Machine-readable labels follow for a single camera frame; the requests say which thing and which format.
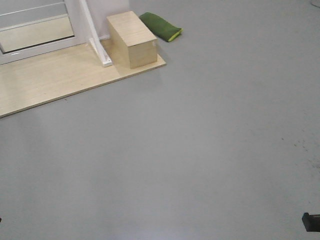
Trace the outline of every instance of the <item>sliding glass door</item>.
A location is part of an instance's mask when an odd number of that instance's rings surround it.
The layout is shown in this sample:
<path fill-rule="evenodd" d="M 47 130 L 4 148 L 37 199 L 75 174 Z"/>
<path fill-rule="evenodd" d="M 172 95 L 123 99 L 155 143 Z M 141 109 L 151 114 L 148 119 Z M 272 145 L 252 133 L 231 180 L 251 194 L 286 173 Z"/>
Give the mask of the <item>sliding glass door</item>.
<path fill-rule="evenodd" d="M 0 64 L 86 41 L 78 0 L 0 2 Z"/>

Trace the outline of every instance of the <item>wood grain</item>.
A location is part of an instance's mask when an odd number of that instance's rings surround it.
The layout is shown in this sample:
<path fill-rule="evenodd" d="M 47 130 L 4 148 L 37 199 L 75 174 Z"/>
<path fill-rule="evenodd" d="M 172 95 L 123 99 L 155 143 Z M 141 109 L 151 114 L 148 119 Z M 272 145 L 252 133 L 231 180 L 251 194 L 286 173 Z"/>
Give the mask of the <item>wood grain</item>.
<path fill-rule="evenodd" d="M 157 61 L 130 69 L 111 40 L 101 42 L 113 66 L 102 67 L 81 44 L 0 65 L 0 118 L 164 66 Z"/>
<path fill-rule="evenodd" d="M 157 61 L 157 38 L 133 11 L 107 17 L 111 39 L 134 69 Z"/>

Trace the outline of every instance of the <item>green bag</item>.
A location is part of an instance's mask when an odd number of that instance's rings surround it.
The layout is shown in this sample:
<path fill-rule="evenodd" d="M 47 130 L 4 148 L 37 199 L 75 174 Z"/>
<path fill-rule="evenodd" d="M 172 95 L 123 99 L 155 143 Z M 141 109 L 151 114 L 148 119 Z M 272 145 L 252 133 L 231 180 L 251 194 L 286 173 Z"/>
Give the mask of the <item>green bag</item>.
<path fill-rule="evenodd" d="M 139 18 L 154 35 L 167 42 L 173 41 L 183 31 L 182 28 L 173 26 L 162 17 L 151 12 L 146 12 Z"/>

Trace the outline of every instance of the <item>light wood box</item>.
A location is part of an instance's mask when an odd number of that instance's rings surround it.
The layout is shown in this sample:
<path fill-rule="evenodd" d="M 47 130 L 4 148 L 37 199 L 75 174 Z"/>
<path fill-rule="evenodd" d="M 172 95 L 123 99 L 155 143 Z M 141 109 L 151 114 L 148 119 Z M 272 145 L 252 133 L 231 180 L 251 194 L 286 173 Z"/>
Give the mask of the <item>light wood box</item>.
<path fill-rule="evenodd" d="M 157 38 L 133 11 L 107 17 L 110 37 L 131 68 L 157 61 Z"/>

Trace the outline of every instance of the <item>door frame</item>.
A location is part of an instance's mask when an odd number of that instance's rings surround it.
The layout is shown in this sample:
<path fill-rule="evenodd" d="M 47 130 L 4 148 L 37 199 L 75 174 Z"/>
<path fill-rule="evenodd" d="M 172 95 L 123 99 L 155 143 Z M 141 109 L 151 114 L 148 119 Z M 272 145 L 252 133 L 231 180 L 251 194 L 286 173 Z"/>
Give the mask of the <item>door frame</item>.
<path fill-rule="evenodd" d="M 64 2 L 71 22 L 74 37 L 53 41 L 50 43 L 44 43 L 5 54 L 3 54 L 0 50 L 0 65 L 85 43 L 87 40 L 86 33 L 83 28 L 84 20 L 81 14 L 82 8 L 80 1 L 64 0 Z"/>

